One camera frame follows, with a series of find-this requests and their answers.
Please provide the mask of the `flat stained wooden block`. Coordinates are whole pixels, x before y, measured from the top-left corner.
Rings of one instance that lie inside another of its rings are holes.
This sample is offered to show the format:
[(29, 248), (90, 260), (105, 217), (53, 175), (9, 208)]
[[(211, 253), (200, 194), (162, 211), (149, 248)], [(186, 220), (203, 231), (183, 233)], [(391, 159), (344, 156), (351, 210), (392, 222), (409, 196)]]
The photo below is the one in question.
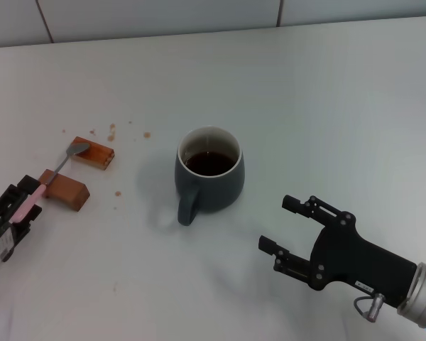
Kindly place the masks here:
[(79, 136), (74, 138), (74, 140), (71, 142), (71, 145), (73, 144), (89, 144), (89, 148), (86, 151), (73, 156), (73, 160), (87, 164), (88, 166), (93, 166), (102, 171), (107, 169), (115, 157), (115, 153), (112, 148), (103, 146)]

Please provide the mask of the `notched brown wooden block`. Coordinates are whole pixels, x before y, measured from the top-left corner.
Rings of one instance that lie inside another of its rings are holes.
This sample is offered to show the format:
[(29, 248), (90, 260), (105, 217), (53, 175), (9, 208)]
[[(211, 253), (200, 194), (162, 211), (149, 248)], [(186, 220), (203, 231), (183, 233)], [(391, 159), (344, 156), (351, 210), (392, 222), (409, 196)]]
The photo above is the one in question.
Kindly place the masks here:
[(43, 197), (79, 212), (90, 197), (87, 186), (59, 173), (49, 183), (48, 180), (52, 175), (53, 171), (46, 169), (38, 179), (41, 184), (47, 185)]

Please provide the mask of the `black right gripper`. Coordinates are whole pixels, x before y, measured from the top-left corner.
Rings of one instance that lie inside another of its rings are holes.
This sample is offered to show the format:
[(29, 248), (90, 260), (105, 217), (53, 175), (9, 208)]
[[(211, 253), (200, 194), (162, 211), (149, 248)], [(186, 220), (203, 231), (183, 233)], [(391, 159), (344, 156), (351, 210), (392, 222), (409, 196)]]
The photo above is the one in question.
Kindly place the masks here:
[(308, 281), (308, 286), (316, 291), (340, 281), (372, 296), (380, 293), (394, 308), (403, 302), (417, 265), (362, 238), (355, 228), (355, 216), (347, 218), (346, 212), (314, 195), (305, 202), (286, 195), (282, 208), (319, 222), (324, 228), (313, 246), (310, 261), (261, 235), (258, 248), (275, 257), (274, 271)]

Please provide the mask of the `dark brown coffee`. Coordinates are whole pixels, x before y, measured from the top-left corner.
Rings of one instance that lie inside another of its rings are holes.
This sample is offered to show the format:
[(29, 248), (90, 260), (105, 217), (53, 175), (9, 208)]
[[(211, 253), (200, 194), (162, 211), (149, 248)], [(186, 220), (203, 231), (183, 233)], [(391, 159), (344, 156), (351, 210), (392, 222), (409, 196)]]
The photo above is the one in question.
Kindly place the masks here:
[(190, 156), (185, 165), (195, 174), (212, 177), (231, 170), (235, 162), (233, 158), (222, 153), (204, 151)]

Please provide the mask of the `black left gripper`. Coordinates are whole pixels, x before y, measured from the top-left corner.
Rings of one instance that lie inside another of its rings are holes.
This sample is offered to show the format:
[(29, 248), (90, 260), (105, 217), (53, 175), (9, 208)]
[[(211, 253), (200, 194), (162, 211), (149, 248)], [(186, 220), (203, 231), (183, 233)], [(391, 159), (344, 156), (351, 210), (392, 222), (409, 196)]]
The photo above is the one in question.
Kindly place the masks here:
[[(0, 214), (13, 214), (38, 186), (39, 181), (29, 175), (25, 175), (17, 185), (9, 185), (0, 197)], [(34, 205), (19, 223), (0, 220), (0, 263), (8, 261), (16, 245), (30, 232), (31, 222), (41, 212), (42, 208)]]

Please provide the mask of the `pink handled metal spoon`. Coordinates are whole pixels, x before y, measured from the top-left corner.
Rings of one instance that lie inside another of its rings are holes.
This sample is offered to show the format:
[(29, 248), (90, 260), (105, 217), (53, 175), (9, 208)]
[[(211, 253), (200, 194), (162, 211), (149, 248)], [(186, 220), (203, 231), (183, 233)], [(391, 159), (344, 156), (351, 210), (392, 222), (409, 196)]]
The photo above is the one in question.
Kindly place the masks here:
[(60, 172), (62, 167), (67, 163), (68, 159), (71, 156), (75, 156), (77, 154), (80, 154), (82, 152), (85, 152), (90, 147), (89, 143), (76, 143), (71, 144), (67, 150), (66, 150), (66, 157), (61, 162), (61, 164), (53, 171), (53, 174), (49, 177), (47, 181), (44, 183), (41, 183), (40, 186), (31, 194), (28, 196), (22, 205), (17, 209), (17, 211), (13, 214), (13, 216), (10, 218), (10, 223), (20, 223), (26, 215), (30, 212), (31, 208), (37, 203), (37, 201), (43, 196), (44, 192), (46, 191), (49, 184), (52, 183), (52, 181), (55, 179), (55, 176)]

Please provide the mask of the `grey ceramic mug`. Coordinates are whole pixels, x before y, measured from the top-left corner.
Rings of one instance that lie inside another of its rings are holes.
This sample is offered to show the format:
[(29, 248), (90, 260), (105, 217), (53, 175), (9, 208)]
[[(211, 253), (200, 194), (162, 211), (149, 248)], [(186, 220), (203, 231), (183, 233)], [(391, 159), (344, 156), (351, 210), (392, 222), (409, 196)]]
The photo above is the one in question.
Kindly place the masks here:
[[(222, 153), (233, 158), (235, 165), (221, 175), (195, 174), (186, 167), (185, 161), (204, 151)], [(178, 222), (188, 226), (198, 212), (217, 212), (230, 206), (240, 196), (244, 181), (244, 153), (234, 135), (216, 126), (203, 126), (188, 132), (177, 147), (175, 159), (175, 187), (180, 197)]]

